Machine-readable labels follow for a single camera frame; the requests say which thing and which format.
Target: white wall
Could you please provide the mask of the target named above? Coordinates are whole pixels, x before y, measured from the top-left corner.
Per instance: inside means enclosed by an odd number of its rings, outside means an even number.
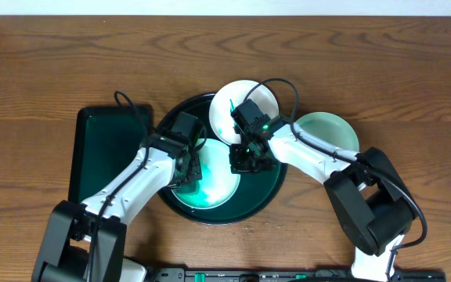
[[[0,0],[0,15],[451,16],[451,0]]]

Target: wooden table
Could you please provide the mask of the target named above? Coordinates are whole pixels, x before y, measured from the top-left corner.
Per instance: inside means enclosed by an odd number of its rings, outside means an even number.
[[[67,198],[76,113],[122,89],[157,123],[186,98],[281,77],[300,115],[338,114],[381,148],[423,208],[428,239],[403,269],[451,282],[451,18],[0,17],[0,280],[29,280],[53,207]],[[291,89],[272,84],[281,111]],[[415,222],[407,240],[420,233]],[[261,213],[231,226],[181,218],[153,197],[126,255],[156,266],[350,266],[354,248],[321,185],[290,168]]]

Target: wood grain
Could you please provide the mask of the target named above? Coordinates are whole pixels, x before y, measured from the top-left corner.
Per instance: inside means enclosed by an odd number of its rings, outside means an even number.
[[[271,77],[298,86],[300,115],[339,114],[363,149],[388,154],[429,224],[397,263],[451,282],[451,18],[164,16],[0,16],[0,281],[29,280],[49,213],[67,198],[82,107],[114,105],[122,89],[158,122],[196,94]],[[271,88],[288,114],[293,93]],[[353,251],[324,189],[293,168],[236,225],[191,223],[153,197],[125,248],[194,268],[350,266]]]

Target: dark green round tray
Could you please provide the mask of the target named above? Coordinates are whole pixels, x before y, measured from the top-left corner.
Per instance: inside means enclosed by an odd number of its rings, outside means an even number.
[[[182,111],[192,114],[207,126],[208,138],[217,139],[208,120],[208,110],[214,93],[190,98],[171,110],[157,126],[167,127]],[[216,208],[196,209],[183,204],[170,189],[158,192],[161,199],[174,212],[186,219],[212,225],[224,225],[248,219],[264,209],[276,196],[287,174],[287,165],[279,163],[275,170],[255,175],[242,175],[240,184],[234,195],[224,204]]]

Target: wooden surface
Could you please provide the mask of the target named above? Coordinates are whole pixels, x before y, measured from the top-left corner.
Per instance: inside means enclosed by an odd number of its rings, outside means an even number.
[[[82,107],[114,105],[122,89],[158,122],[188,97],[271,77],[298,86],[301,114],[339,114],[363,149],[388,154],[429,225],[397,263],[451,282],[451,18],[395,17],[0,17],[0,280],[29,280],[49,213],[67,198]],[[292,91],[271,86],[289,114]],[[322,186],[294,168],[236,225],[189,222],[153,197],[125,248],[193,268],[350,266],[353,252]]]

